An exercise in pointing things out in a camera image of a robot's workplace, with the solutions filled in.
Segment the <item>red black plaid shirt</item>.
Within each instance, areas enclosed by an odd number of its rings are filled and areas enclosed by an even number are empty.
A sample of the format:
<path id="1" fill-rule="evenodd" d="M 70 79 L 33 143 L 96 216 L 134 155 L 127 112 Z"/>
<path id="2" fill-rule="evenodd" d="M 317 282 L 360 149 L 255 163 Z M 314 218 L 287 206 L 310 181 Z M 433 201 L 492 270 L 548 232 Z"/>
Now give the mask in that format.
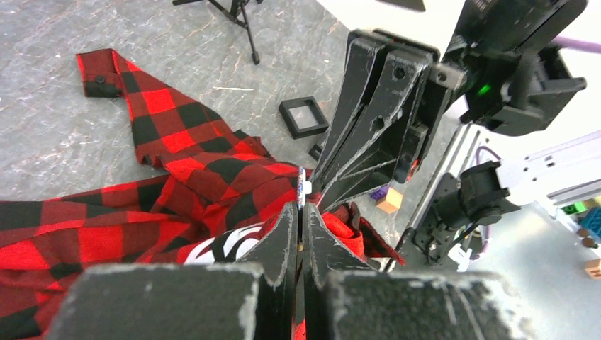
<path id="1" fill-rule="evenodd" d="M 115 50 L 77 55 L 84 94 L 124 98 L 137 160 L 162 176 L 1 202 L 1 338 L 42 339 L 87 268 L 232 262 L 297 197 L 298 167 Z"/>

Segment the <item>black square frame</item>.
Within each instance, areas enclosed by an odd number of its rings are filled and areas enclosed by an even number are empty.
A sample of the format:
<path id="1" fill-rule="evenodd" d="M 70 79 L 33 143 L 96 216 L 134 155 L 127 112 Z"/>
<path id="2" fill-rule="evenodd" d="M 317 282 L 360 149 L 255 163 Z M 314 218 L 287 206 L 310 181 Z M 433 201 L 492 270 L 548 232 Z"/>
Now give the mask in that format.
<path id="1" fill-rule="evenodd" d="M 330 126 L 312 96 L 282 101 L 279 112 L 295 140 L 322 134 Z"/>
<path id="2" fill-rule="evenodd" d="M 308 154 L 315 160 L 318 161 L 319 158 L 321 157 L 323 148 L 325 146 L 325 141 L 324 140 L 320 140 L 319 142 L 315 143 L 309 150 Z"/>

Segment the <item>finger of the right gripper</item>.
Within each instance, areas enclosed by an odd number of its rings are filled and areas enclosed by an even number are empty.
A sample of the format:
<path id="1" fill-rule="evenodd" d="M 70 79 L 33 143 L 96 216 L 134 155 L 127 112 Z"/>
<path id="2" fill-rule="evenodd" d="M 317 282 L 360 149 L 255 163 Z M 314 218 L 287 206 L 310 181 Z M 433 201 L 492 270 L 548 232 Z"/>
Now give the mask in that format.
<path id="1" fill-rule="evenodd" d="M 432 53 L 413 47 L 387 47 L 381 78 L 362 122 L 373 136 L 343 170 L 321 188 L 321 210 L 371 193 L 390 183 L 398 160 L 407 119 L 415 109 L 416 95 L 425 86 Z"/>
<path id="2" fill-rule="evenodd" d="M 380 35 L 350 35 L 342 87 L 325 146 L 311 176 L 324 188 L 373 136 L 362 112 L 381 78 L 388 40 Z"/>

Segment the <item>round holographic badge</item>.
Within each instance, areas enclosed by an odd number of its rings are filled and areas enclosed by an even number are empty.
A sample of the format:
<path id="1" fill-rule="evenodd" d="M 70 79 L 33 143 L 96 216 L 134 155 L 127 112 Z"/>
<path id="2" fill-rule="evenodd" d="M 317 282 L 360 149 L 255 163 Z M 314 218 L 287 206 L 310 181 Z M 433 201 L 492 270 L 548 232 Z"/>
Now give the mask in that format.
<path id="1" fill-rule="evenodd" d="M 307 180 L 307 171 L 303 167 L 299 167 L 296 194 L 296 202 L 299 210 L 303 209 L 307 195 L 310 195 L 312 190 L 312 183 Z"/>

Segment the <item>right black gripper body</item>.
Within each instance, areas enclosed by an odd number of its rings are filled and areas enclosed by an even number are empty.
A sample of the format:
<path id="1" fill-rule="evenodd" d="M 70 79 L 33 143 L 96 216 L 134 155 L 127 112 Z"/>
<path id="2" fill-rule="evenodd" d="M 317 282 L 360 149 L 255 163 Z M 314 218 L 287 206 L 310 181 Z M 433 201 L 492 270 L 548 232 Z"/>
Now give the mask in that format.
<path id="1" fill-rule="evenodd" d="M 397 182 L 407 183 L 420 169 L 439 122 L 457 91 L 466 84 L 467 74 L 465 66 L 452 63 L 440 62 L 430 67 L 419 106 L 409 120 L 402 143 L 394 175 Z"/>

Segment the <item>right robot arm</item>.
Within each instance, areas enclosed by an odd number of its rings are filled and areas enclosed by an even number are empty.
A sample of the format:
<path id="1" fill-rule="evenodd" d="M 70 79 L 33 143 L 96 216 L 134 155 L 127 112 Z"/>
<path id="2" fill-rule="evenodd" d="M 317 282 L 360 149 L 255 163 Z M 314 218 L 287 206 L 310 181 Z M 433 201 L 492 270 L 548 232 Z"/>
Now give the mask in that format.
<path id="1" fill-rule="evenodd" d="M 408 181 L 458 98 L 507 136 L 546 129 L 585 88 L 552 40 L 585 1 L 326 1 L 349 29 L 336 111 L 311 177 L 334 208 Z"/>

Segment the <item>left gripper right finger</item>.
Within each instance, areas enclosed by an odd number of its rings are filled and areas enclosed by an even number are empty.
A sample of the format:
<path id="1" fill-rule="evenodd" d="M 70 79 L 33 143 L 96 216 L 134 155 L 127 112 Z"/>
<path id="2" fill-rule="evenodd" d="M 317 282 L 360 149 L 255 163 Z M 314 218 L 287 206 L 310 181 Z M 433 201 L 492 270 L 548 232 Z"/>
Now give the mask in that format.
<path id="1" fill-rule="evenodd" d="M 303 207 L 308 339 L 534 339 L 517 291 L 487 272 L 381 273 Z"/>

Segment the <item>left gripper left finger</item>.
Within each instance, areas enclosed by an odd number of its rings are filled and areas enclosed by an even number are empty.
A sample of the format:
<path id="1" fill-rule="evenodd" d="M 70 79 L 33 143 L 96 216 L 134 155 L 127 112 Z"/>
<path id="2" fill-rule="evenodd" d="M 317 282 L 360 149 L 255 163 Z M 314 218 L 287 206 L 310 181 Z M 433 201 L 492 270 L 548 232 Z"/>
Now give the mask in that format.
<path id="1" fill-rule="evenodd" d="M 285 204 L 241 259 L 110 264 L 69 289 L 48 339 L 292 339 L 298 210 Z"/>

